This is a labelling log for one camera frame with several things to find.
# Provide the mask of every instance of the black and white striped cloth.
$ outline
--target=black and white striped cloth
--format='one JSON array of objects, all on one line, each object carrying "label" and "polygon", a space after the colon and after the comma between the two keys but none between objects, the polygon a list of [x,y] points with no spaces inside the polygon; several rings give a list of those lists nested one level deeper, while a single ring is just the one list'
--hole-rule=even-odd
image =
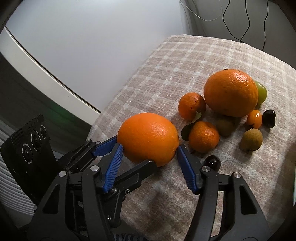
[{"label": "black and white striped cloth", "polygon": [[116,241],[148,241],[146,238],[135,234],[113,234]]}]

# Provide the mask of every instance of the green fruit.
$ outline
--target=green fruit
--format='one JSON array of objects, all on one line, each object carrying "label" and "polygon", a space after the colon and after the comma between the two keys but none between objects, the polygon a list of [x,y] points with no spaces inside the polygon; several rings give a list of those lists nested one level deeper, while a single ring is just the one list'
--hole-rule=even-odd
[{"label": "green fruit", "polygon": [[258,150],[263,142],[263,136],[258,129],[246,131],[242,137],[240,148],[244,151]]},{"label": "green fruit", "polygon": [[230,136],[235,129],[235,120],[229,116],[222,116],[216,121],[216,128],[221,136]]},{"label": "green fruit", "polygon": [[267,90],[265,88],[264,85],[262,85],[261,83],[259,83],[258,81],[255,81],[255,84],[257,86],[258,89],[258,102],[257,105],[261,105],[267,97]]}]

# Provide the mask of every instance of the white cable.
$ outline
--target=white cable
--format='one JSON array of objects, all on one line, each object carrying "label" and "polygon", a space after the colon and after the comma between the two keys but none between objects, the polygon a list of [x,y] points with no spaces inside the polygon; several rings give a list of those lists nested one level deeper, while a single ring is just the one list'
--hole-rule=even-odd
[{"label": "white cable", "polygon": [[221,4],[220,0],[219,0],[219,3],[220,3],[220,6],[221,6],[221,13],[220,13],[219,17],[217,17],[217,18],[215,18],[215,19],[211,19],[211,20],[206,20],[206,19],[201,18],[200,16],[198,16],[197,14],[195,14],[195,13],[194,13],[189,7],[187,7],[187,5],[186,5],[185,3],[183,3],[181,0],[179,0],[179,2],[180,2],[181,4],[183,4],[186,8],[188,8],[188,10],[189,10],[190,12],[192,12],[195,16],[197,16],[197,17],[200,18],[201,20],[204,20],[204,21],[207,21],[207,22],[209,22],[209,21],[214,21],[214,20],[218,19],[219,17],[221,17],[221,15],[222,15],[222,13],[223,13],[223,7],[222,7],[222,4]]}]

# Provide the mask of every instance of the green leaf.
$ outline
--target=green leaf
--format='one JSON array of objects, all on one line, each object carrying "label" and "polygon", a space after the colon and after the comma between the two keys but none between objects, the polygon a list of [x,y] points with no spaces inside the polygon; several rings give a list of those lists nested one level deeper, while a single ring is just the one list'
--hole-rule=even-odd
[{"label": "green leaf", "polygon": [[201,113],[197,112],[195,118],[192,120],[192,122],[186,126],[183,127],[182,131],[181,131],[181,137],[184,141],[188,141],[189,140],[189,133],[192,129],[192,127],[194,126],[194,124],[198,121],[198,119],[200,119],[202,116]]}]

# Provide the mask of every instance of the green grape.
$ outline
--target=green grape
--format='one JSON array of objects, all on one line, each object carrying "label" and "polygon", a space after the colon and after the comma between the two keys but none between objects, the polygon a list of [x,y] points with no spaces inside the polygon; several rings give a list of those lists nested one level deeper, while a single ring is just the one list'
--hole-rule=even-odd
[{"label": "green grape", "polygon": [[260,84],[258,81],[255,81],[255,84],[257,86],[258,94],[259,94],[257,105],[261,105],[266,100],[267,90],[265,86]]}]

